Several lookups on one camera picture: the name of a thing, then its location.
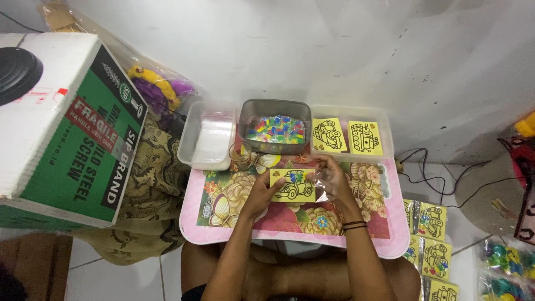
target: glass cup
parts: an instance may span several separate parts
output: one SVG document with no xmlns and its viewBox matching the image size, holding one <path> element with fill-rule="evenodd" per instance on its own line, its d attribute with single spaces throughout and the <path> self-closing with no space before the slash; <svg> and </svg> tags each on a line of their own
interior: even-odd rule
<svg viewBox="0 0 535 301">
<path fill-rule="evenodd" d="M 228 151 L 234 165 L 239 170 L 247 170 L 253 164 L 251 147 L 245 142 L 236 142 Z"/>
</svg>

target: black round object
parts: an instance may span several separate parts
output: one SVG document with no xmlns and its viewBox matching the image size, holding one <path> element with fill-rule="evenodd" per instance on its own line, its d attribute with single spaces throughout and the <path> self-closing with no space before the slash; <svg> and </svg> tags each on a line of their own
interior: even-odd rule
<svg viewBox="0 0 535 301">
<path fill-rule="evenodd" d="M 18 47 L 0 48 L 0 106 L 28 93 L 43 75 L 43 64 Z"/>
</svg>

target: hand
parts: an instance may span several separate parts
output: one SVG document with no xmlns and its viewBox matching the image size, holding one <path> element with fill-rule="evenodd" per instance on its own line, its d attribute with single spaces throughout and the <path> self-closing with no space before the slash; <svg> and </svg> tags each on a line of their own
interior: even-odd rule
<svg viewBox="0 0 535 301">
<path fill-rule="evenodd" d="M 271 203 L 271 199 L 286 182 L 285 178 L 280 178 L 272 187 L 269 187 L 269 170 L 266 170 L 253 185 L 249 197 L 240 211 L 240 217 L 246 216 L 253 220 L 259 217 Z"/>
<path fill-rule="evenodd" d="M 317 160 L 316 174 L 308 174 L 307 180 L 314 184 L 321 183 L 324 185 L 324 191 L 330 198 L 354 202 L 353 191 L 349 187 L 346 175 L 338 165 L 338 162 L 329 155 L 314 155 L 312 159 Z"/>
</svg>

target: bracelet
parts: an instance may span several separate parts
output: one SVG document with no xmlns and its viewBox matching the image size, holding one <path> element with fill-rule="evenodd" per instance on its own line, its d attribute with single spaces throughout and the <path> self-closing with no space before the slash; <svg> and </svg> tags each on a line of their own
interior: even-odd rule
<svg viewBox="0 0 535 301">
<path fill-rule="evenodd" d="M 344 228 L 344 230 L 351 230 L 351 229 L 358 229 L 358 228 L 367 228 L 368 225 L 362 225 L 362 226 L 357 226 L 357 227 L 353 227 L 353 228 Z"/>
<path fill-rule="evenodd" d="M 345 227 L 347 225 L 355 225 L 355 224 L 367 224 L 366 222 L 364 221 L 359 221 L 359 222 L 350 222 L 350 223 L 345 223 L 345 224 L 342 224 L 342 227 Z"/>
</svg>

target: floral tablecloth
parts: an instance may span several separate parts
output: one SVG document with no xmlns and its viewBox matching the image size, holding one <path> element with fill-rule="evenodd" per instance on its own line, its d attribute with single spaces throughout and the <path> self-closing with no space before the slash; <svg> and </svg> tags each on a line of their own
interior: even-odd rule
<svg viewBox="0 0 535 301">
<path fill-rule="evenodd" d="M 192 170 L 180 214 L 180 230 L 195 244 L 225 242 L 258 174 L 268 168 L 313 168 L 308 149 L 300 155 L 253 154 L 249 170 Z M 362 208 L 380 257 L 397 258 L 408 248 L 409 230 L 394 159 L 382 164 L 340 166 Z M 330 202 L 271 203 L 255 223 L 253 239 L 298 240 L 346 247 L 340 235 L 343 216 Z"/>
</svg>

